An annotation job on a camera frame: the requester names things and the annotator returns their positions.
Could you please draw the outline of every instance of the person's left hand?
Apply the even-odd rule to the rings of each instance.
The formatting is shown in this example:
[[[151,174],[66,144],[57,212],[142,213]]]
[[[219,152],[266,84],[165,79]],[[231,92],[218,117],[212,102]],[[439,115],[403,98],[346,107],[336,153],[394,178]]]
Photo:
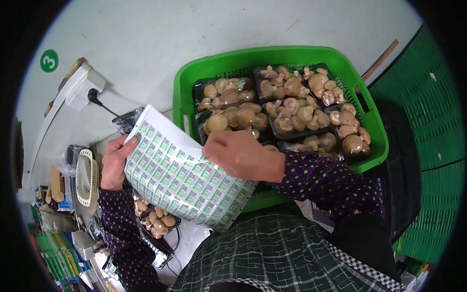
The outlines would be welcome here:
[[[138,137],[134,136],[125,145],[123,142],[128,135],[123,135],[107,144],[107,152],[102,158],[102,180],[100,188],[107,191],[118,191],[123,189],[125,174],[125,159],[138,145]]]

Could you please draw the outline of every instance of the person's right hand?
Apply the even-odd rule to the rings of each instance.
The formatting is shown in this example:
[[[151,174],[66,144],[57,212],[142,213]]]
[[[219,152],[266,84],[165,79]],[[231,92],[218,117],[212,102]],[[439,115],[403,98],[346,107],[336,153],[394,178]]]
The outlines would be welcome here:
[[[235,178],[280,183],[284,176],[285,154],[265,149],[247,131],[210,133],[203,156]]]

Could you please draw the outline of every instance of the green label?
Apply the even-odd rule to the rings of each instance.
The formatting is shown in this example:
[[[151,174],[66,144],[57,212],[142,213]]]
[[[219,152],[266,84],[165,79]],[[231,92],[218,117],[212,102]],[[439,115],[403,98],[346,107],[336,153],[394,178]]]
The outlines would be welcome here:
[[[58,67],[58,55],[54,50],[46,50],[41,56],[41,68],[44,72],[53,72]]]

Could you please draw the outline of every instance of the purple polka dot sleeve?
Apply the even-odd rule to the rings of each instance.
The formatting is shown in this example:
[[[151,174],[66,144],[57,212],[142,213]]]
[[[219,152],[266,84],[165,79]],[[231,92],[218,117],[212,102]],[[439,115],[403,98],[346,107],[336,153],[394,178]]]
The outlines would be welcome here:
[[[104,239],[123,287],[127,291],[135,291],[142,286],[157,283],[157,273],[152,266],[155,255],[141,239],[135,221],[131,189],[99,189],[99,206],[102,209]]]
[[[331,211],[334,221],[354,213],[384,217],[382,195],[371,179],[357,175],[342,161],[319,157],[313,151],[287,152],[279,192],[293,199],[309,199]]]

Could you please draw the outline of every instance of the white wall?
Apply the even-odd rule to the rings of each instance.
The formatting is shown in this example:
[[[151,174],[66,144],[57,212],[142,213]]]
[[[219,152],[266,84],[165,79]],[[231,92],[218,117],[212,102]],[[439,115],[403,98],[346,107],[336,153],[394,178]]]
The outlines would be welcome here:
[[[200,57],[260,46],[320,45],[344,53],[363,74],[398,39],[399,45],[367,80],[369,84],[421,22],[402,0],[75,0],[45,35],[24,80],[18,110],[24,171],[29,170],[44,109],[79,57],[113,85],[115,94],[103,93],[101,99],[113,111],[121,114],[148,103],[165,111],[172,106],[176,72]],[[59,58],[52,73],[39,66],[47,49],[54,49]],[[39,169],[47,170],[41,172],[44,179],[48,166],[68,144],[90,144],[115,132],[111,119],[95,105],[81,112],[62,106],[39,151]]]

